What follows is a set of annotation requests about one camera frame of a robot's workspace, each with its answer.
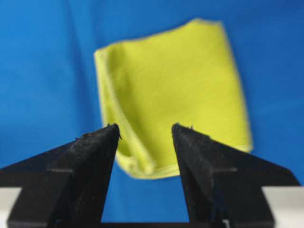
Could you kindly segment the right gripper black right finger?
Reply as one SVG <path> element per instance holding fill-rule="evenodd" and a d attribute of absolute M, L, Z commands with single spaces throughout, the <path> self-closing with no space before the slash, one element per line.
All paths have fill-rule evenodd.
<path fill-rule="evenodd" d="M 274 227 L 262 188 L 300 186 L 291 171 L 180 124 L 171 131 L 191 223 Z"/>

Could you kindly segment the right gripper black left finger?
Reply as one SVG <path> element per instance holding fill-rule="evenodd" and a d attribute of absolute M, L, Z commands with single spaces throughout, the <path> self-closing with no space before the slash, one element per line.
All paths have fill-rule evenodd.
<path fill-rule="evenodd" d="M 99 226 L 119 139 L 112 124 L 1 168 L 1 227 Z"/>

